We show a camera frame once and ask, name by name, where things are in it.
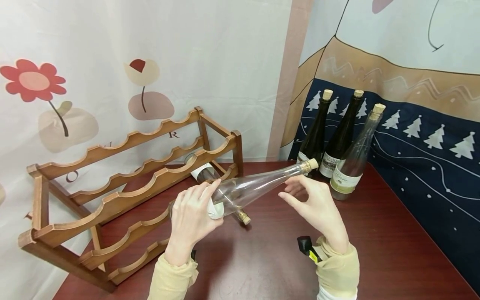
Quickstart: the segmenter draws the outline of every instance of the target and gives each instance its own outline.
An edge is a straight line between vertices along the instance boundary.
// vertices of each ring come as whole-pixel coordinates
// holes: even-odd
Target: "red wooden table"
[[[246,163],[245,174],[290,164]],[[128,190],[148,180],[145,177]],[[105,225],[102,233],[107,245],[122,238],[136,221],[162,213],[178,192],[194,184],[193,178],[186,179]],[[245,208],[252,218],[248,227],[233,216],[226,217],[223,226],[196,245],[200,273],[186,300],[315,299],[315,266],[300,253],[296,238],[310,235],[315,239],[319,234],[277,196],[282,188]],[[351,198],[336,204],[359,253],[359,299],[479,299],[371,165]],[[117,255],[109,267],[134,262],[148,245],[169,233],[168,222]],[[54,299],[146,299],[155,262],[120,284],[113,294],[69,275]]]

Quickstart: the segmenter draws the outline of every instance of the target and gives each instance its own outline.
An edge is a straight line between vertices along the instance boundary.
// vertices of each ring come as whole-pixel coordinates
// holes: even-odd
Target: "green wine bottle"
[[[332,177],[336,164],[352,144],[353,126],[355,125],[357,111],[359,110],[359,106],[363,101],[362,97],[363,91],[361,90],[356,90],[353,93],[345,116],[336,128],[332,138],[325,148],[325,153],[322,158],[319,171],[327,178]]]
[[[332,90],[324,90],[322,100],[320,100],[318,105],[317,116],[309,128],[305,140],[300,146],[297,163],[311,158],[315,158],[316,161],[322,161],[322,155],[324,153],[325,121],[328,107],[332,102],[332,94]]]

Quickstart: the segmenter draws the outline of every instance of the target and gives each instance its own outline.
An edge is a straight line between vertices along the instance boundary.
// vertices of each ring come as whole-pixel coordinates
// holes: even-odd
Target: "hand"
[[[280,192],[278,196],[321,232],[333,250],[345,253],[348,249],[348,234],[328,185],[303,175],[289,178],[285,184],[285,192]],[[306,202],[295,198],[302,194],[308,194]]]
[[[204,182],[178,194],[172,207],[172,233],[165,249],[165,259],[172,265],[188,262],[195,244],[223,224],[223,218],[212,220],[207,205],[220,179]]]

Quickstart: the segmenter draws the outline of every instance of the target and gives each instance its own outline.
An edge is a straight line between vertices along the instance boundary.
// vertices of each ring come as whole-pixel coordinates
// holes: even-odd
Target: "navy blue fabric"
[[[310,111],[306,107],[318,91],[324,89],[333,90],[333,98],[338,97],[336,113],[327,115],[326,141],[331,138],[342,118],[339,113],[347,106],[353,94],[352,89],[319,79],[313,80],[289,160],[297,159],[301,142],[317,112],[316,109]],[[471,144],[470,139],[464,142],[473,146],[473,151],[467,150],[472,159],[463,155],[456,157],[457,153],[450,150],[469,137],[471,132],[477,133],[473,135],[473,140],[480,143],[480,123],[451,117],[411,103],[387,101],[371,92],[365,92],[364,97],[367,112],[375,103],[386,105],[373,139],[369,161],[480,294],[480,144]],[[398,129],[382,126],[398,110]],[[420,130],[413,129],[419,137],[408,137],[404,130],[419,116]],[[365,118],[366,116],[357,118],[355,136],[362,129]],[[435,146],[429,148],[425,140],[442,125],[442,149]]]

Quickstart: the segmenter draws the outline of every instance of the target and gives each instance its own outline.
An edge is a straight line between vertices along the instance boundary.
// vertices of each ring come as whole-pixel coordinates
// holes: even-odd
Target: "wine bottle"
[[[385,105],[377,103],[369,113],[362,131],[335,167],[330,179],[332,197],[345,200],[355,190],[367,164],[373,134],[382,119]]]
[[[328,107],[332,102],[333,91],[324,90],[322,100],[318,105],[318,112],[313,121],[313,124],[308,130],[305,140],[300,146],[297,163],[315,158],[316,161],[322,161],[322,155],[324,153],[324,136],[325,136],[325,121],[328,113]]]
[[[190,159],[189,156],[185,158],[185,162],[188,162]],[[214,181],[220,178],[220,174],[215,170],[215,168],[210,164],[206,163],[203,166],[193,170],[191,175],[197,180],[197,182],[202,183],[204,181],[210,180]],[[250,217],[247,213],[243,211],[243,209],[238,209],[233,212],[235,216],[245,225],[248,225],[251,222]]]
[[[288,178],[309,173],[315,168],[318,168],[317,161],[309,159],[276,171],[224,180],[212,194],[208,215],[215,220],[235,213]]]
[[[357,111],[359,110],[359,106],[363,101],[362,96],[363,91],[356,90],[353,93],[345,116],[341,120],[332,138],[328,142],[327,147],[325,148],[319,171],[327,178],[332,177],[336,164],[348,147],[350,147],[352,144],[353,126],[355,125]]]

